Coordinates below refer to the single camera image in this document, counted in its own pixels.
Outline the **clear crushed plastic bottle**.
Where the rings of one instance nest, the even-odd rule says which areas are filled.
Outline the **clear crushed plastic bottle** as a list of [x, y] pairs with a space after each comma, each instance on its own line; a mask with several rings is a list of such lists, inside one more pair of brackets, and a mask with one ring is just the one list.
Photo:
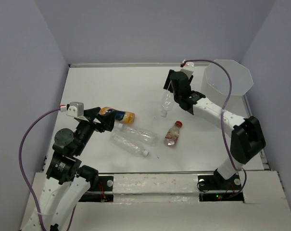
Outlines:
[[168, 113], [173, 109], [174, 104], [175, 101], [173, 93], [165, 90], [161, 100], [161, 116], [167, 117]]

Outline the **red cap small bottle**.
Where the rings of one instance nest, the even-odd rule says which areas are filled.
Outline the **red cap small bottle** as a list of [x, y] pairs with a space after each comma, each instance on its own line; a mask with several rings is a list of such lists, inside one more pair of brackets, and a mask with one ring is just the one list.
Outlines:
[[168, 130], [164, 138], [164, 144], [169, 147], [173, 147], [176, 145], [179, 139], [180, 129], [183, 124], [180, 121], [176, 121], [174, 125]]

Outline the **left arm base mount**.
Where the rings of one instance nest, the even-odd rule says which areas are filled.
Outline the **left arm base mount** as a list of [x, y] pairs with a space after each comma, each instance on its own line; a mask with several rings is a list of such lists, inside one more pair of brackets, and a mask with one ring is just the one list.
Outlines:
[[99, 175], [98, 182], [79, 199], [79, 202], [109, 203], [114, 201], [114, 177]]

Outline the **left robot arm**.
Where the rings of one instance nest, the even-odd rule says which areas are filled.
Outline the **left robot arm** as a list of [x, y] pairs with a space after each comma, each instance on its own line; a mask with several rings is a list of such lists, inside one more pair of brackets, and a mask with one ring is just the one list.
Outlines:
[[19, 147], [19, 166], [22, 176], [32, 194], [35, 208], [24, 231], [60, 231], [69, 219], [72, 220], [75, 207], [81, 197], [97, 187], [99, 182], [98, 170], [81, 164], [80, 156], [92, 134], [96, 131], [111, 132], [114, 128], [116, 112], [103, 115], [100, 108], [84, 109], [79, 102], [62, 104], [40, 116], [39, 122], [53, 112], [65, 112], [78, 122], [75, 130], [63, 128], [54, 136], [53, 155], [46, 172], [44, 186], [40, 196], [36, 196], [31, 183], [25, 175], [22, 164], [22, 149], [25, 138]]

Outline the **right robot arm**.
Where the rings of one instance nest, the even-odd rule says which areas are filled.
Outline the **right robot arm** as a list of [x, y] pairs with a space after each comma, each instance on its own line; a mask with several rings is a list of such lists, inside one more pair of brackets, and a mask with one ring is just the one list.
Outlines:
[[169, 70], [164, 89], [173, 93], [181, 109], [203, 118], [230, 137], [228, 158], [214, 171], [213, 184], [223, 189], [244, 165], [266, 146], [259, 120], [255, 116], [244, 118], [223, 110], [204, 94], [191, 89], [192, 77], [183, 71]]

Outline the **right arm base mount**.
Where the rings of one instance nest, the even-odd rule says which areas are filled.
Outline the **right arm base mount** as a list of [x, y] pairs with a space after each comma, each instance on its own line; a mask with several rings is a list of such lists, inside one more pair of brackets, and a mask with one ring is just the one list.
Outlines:
[[215, 170], [213, 174], [198, 175], [196, 183], [200, 202], [244, 202], [242, 183], [238, 173], [225, 180]]

